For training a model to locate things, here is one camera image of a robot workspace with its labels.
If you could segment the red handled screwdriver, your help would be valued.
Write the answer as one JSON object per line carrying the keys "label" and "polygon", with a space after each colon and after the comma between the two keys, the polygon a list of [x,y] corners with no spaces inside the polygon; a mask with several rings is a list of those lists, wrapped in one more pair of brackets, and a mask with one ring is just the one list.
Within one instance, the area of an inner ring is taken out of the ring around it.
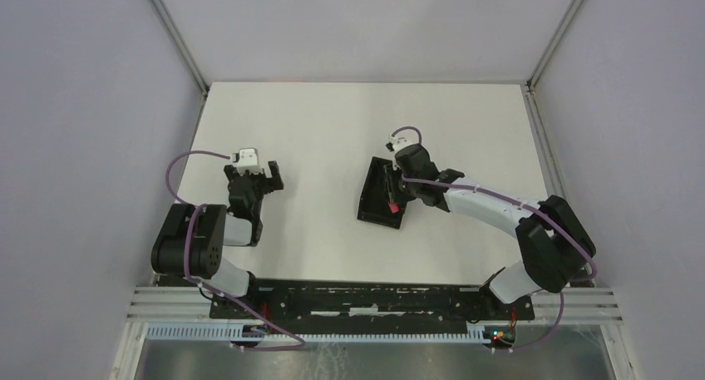
{"label": "red handled screwdriver", "polygon": [[400,210],[399,205],[395,202],[388,202],[387,205],[392,214],[396,214]]}

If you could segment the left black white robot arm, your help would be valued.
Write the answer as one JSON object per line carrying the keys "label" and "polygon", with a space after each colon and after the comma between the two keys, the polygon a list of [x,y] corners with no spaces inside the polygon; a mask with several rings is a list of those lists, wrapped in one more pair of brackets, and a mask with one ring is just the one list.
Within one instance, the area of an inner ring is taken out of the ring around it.
{"label": "left black white robot arm", "polygon": [[173,204],[151,251],[154,272],[194,281],[223,297],[230,295],[233,313],[245,320],[254,318],[261,309],[260,296],[249,290],[254,275],[225,259],[224,248],[258,245],[264,227],[264,197],[284,189],[277,161],[269,161],[268,168],[241,170],[226,165],[226,205],[208,204],[199,209],[187,203]]}

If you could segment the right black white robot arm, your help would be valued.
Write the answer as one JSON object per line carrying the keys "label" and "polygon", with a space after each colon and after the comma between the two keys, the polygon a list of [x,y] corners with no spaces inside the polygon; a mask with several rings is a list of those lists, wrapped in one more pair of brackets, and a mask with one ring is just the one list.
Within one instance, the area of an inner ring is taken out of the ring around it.
{"label": "right black white robot arm", "polygon": [[558,195],[545,200],[521,199],[487,188],[453,170],[438,170],[418,142],[392,138],[386,144],[392,160],[385,169],[390,206],[420,200],[447,213],[466,215],[513,237],[520,260],[500,269],[484,283],[481,312],[501,320],[514,302],[539,291],[554,294],[584,269],[596,274],[596,248],[569,203]]}

